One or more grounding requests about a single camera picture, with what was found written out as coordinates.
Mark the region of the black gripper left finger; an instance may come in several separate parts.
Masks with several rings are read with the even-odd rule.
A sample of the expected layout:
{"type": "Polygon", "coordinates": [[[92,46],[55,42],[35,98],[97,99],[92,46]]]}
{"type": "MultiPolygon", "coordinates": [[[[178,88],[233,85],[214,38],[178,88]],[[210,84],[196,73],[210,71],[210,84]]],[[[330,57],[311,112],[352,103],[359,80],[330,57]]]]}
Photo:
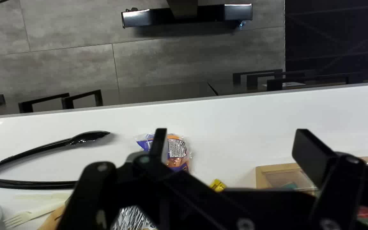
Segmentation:
{"type": "Polygon", "coordinates": [[[217,230],[209,202],[216,193],[163,162],[166,134],[159,127],[150,152],[132,153],[120,167],[108,161],[88,165],[56,230],[111,230],[127,208],[141,211],[159,230],[217,230]]]}

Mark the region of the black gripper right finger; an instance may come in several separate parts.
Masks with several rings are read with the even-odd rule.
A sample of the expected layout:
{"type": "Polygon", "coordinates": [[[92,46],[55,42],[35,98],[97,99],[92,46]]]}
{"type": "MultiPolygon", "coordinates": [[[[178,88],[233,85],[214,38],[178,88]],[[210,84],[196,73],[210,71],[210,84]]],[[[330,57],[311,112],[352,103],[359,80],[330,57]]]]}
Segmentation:
{"type": "Polygon", "coordinates": [[[361,208],[368,208],[364,159],[335,152],[308,129],[295,131],[292,154],[318,189],[308,218],[316,230],[368,230],[358,219],[361,208]]]}

